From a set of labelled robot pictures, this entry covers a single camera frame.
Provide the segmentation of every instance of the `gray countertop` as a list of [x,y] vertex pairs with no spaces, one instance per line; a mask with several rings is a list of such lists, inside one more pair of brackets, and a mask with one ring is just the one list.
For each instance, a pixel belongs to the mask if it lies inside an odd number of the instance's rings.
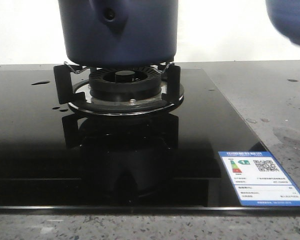
[[[207,72],[300,188],[300,60],[180,65]],[[0,214],[0,239],[298,240],[300,216]]]

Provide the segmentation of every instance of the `pot handle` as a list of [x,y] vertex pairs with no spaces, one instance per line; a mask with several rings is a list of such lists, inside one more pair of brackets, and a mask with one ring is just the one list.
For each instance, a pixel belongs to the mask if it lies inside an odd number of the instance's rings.
[[113,27],[124,27],[129,17],[130,0],[89,0],[100,22]]

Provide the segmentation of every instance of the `white wall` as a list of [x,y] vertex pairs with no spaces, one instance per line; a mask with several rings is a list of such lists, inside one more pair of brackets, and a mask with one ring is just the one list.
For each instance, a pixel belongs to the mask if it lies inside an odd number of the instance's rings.
[[[176,62],[296,59],[264,0],[179,0]],[[0,64],[65,60],[57,0],[0,0]]]

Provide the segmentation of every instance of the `glass surface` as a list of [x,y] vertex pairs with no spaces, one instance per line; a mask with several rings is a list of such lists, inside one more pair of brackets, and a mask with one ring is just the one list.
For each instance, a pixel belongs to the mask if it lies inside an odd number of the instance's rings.
[[218,152],[267,149],[202,69],[181,83],[170,113],[85,118],[52,70],[0,71],[0,211],[300,214],[240,206]]

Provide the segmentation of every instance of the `black pan support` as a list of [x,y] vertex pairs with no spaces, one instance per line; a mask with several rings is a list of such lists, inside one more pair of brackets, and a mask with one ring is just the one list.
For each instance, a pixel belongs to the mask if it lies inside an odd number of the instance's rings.
[[[53,67],[58,101],[60,104],[80,102],[82,106],[86,101],[83,92],[74,93],[71,79],[71,68],[75,71],[83,69],[80,65],[57,65]],[[167,83],[167,92],[162,94],[162,101],[167,104],[177,104],[180,102],[180,74],[181,68],[177,65],[170,65],[162,76],[162,81]]]

